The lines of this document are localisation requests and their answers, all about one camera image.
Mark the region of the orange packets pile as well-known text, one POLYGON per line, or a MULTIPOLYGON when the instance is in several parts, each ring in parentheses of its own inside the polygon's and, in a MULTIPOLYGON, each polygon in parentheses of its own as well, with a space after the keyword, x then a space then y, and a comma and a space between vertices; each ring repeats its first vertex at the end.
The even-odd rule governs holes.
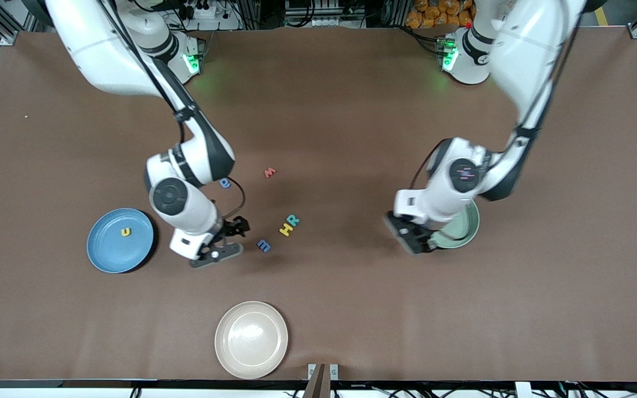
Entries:
POLYGON ((473 0, 412 0, 405 25, 412 29, 446 24, 468 28, 477 12, 473 0))

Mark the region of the blue plate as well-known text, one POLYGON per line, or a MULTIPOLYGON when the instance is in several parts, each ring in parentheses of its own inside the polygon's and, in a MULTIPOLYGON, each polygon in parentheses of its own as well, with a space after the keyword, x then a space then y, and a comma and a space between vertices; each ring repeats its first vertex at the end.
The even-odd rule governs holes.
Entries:
POLYGON ((122 207, 101 217, 88 234, 86 251, 96 269, 106 274, 127 274, 139 269, 156 247, 152 220, 142 211, 122 207), (129 227, 128 237, 121 229, 129 227))

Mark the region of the white power strip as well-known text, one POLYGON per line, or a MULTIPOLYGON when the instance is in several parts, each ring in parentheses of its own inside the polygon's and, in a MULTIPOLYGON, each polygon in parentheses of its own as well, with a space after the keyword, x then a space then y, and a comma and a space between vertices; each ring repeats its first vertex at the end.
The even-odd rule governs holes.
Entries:
POLYGON ((232 0, 180 0, 174 13, 187 31, 242 30, 239 7, 232 0))

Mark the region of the pale green plate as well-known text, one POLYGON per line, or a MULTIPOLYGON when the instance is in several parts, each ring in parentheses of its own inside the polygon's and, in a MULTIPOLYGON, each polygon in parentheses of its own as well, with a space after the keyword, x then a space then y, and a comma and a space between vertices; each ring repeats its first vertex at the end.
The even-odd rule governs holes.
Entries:
POLYGON ((443 250, 463 247, 476 236, 480 223, 480 211, 475 201, 471 200, 448 224, 432 233, 430 244, 435 249, 443 250))

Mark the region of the beige plate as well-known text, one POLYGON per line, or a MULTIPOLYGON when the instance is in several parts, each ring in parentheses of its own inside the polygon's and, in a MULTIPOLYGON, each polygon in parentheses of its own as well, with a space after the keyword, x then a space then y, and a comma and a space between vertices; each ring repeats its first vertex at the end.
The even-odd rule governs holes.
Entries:
POLYGON ((275 307, 246 301, 223 315, 214 345, 225 371, 236 378, 255 380, 270 375, 283 362, 289 340, 288 326, 275 307))

